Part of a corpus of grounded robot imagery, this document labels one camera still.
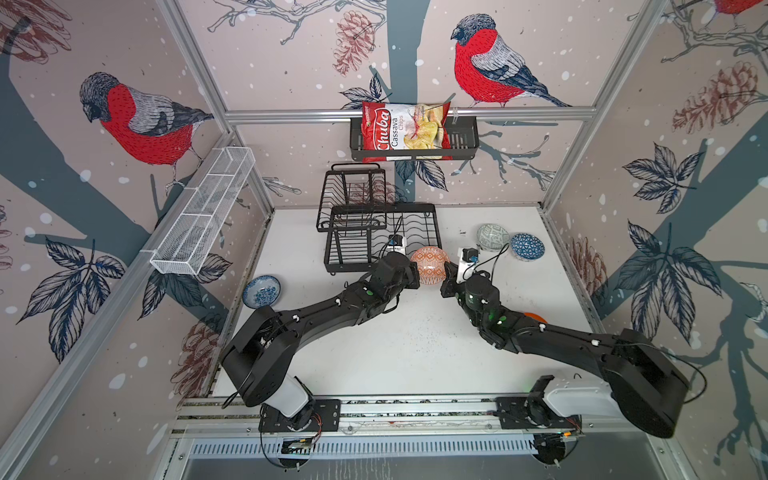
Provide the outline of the orange patterned ceramic bowl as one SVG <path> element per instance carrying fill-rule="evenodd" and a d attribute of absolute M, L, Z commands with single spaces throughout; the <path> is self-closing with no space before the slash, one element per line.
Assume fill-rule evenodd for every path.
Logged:
<path fill-rule="evenodd" d="M 439 247 L 425 246 L 416 250 L 410 257 L 417 264 L 421 285 L 433 286 L 441 284 L 446 279 L 445 263 L 449 262 L 448 254 Z"/>

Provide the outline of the black wire dish rack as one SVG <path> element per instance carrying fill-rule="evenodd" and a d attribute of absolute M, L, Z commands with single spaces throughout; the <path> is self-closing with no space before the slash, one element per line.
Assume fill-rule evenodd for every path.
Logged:
<path fill-rule="evenodd" d="M 323 263 L 331 275 L 370 270 L 388 253 L 391 234 L 407 238 L 406 256 L 442 246 L 436 207 L 400 203 L 375 163 L 337 163 L 326 171 L 316 229 L 326 235 Z"/>

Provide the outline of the blue triangle patterned bowl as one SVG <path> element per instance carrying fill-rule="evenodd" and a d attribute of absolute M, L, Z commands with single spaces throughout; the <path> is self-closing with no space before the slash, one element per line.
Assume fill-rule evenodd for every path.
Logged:
<path fill-rule="evenodd" d="M 530 233 L 517 233 L 510 238 L 510 250 L 521 261 L 535 261 L 543 257 L 546 247 L 543 241 Z"/>

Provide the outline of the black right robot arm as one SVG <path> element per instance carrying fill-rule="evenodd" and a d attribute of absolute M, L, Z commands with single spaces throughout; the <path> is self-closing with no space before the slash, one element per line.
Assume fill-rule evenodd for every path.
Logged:
<path fill-rule="evenodd" d="M 642 334 L 596 334 L 551 325 L 501 304 L 485 273 L 458 282 L 443 281 L 441 296 L 453 297 L 480 337 L 498 350 L 546 357 L 606 381 L 621 414 L 635 427 L 671 438 L 677 427 L 689 380 Z"/>

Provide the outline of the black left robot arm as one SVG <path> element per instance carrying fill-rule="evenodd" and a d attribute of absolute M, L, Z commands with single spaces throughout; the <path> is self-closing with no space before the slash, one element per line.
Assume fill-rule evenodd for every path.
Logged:
<path fill-rule="evenodd" d="M 269 406 L 301 429 L 317 420 L 315 399 L 288 370 L 303 346 L 396 309 L 400 294 L 420 286 L 417 264 L 389 252 L 339 294 L 295 309 L 256 309 L 221 350 L 219 365 L 248 407 Z"/>

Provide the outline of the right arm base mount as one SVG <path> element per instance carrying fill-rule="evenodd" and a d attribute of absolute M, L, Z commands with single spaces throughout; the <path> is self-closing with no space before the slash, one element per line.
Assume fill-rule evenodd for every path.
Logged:
<path fill-rule="evenodd" d="M 578 415 L 559 416 L 543 400 L 523 396 L 497 397 L 495 406 L 494 415 L 499 419 L 503 430 L 580 430 L 582 427 Z"/>

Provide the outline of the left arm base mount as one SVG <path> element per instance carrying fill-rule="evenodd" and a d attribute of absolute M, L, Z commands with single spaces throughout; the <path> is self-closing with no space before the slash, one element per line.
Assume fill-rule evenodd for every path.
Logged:
<path fill-rule="evenodd" d="M 269 405 L 260 414 L 260 433 L 326 433 L 339 428 L 341 401 L 339 399 L 310 400 L 297 414 L 288 417 Z"/>

